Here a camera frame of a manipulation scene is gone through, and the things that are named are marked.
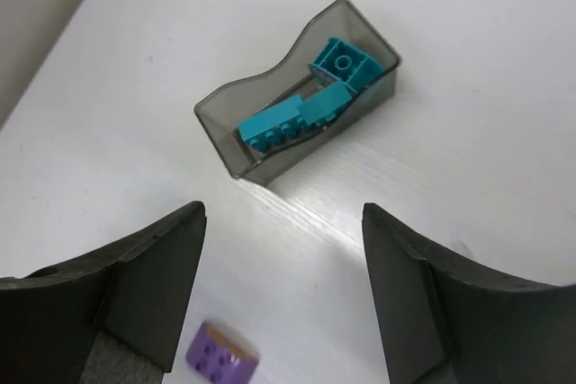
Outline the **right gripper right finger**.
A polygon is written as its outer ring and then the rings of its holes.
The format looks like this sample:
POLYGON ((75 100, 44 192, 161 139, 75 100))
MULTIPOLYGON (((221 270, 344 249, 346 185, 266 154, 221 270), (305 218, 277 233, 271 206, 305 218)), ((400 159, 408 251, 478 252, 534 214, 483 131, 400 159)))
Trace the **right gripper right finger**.
POLYGON ((374 203, 362 230, 390 382, 574 382, 573 286, 491 269, 374 203))

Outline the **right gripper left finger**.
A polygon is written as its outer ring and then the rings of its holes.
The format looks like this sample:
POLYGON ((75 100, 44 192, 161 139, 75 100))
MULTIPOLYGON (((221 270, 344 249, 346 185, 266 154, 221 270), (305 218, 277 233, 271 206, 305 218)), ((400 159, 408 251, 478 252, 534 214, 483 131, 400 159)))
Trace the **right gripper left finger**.
POLYGON ((199 201, 78 257, 1 280, 4 383, 158 382, 203 250, 199 201))

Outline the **purple rounded lego brick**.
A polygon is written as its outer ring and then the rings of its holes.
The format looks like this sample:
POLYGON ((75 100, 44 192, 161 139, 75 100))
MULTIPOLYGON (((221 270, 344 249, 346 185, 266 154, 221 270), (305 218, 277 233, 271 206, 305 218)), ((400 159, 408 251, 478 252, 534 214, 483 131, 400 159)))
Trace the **purple rounded lego brick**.
POLYGON ((210 383, 248 384, 259 353, 238 333, 214 320, 200 325, 185 355, 188 366, 210 383))

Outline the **teal rectangular lego brick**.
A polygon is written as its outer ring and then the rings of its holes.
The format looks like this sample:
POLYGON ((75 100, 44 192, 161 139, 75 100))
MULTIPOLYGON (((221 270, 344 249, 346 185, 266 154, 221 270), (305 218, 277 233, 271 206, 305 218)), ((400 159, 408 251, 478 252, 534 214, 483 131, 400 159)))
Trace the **teal rectangular lego brick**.
POLYGON ((308 129, 299 107, 303 99, 296 94, 255 115, 238 125, 242 141, 249 147, 265 153, 288 139, 296 138, 308 129))

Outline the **small teal lego cube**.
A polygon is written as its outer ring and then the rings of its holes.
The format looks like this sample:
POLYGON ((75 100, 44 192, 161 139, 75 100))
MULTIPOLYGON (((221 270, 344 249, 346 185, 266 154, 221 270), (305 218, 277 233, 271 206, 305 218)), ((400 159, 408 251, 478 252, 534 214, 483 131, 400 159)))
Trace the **small teal lego cube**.
POLYGON ((352 102, 352 95, 340 81, 324 87, 299 107, 299 114, 308 126, 332 122, 352 102))

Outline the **teal rounded lego brick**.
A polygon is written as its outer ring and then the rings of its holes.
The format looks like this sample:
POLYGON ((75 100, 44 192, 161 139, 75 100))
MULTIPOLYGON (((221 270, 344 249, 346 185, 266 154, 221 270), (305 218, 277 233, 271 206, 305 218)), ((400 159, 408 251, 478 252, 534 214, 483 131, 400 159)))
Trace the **teal rounded lego brick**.
POLYGON ((382 65, 355 45, 331 37, 319 55, 308 65, 323 84, 342 82, 354 97, 383 75, 382 65))

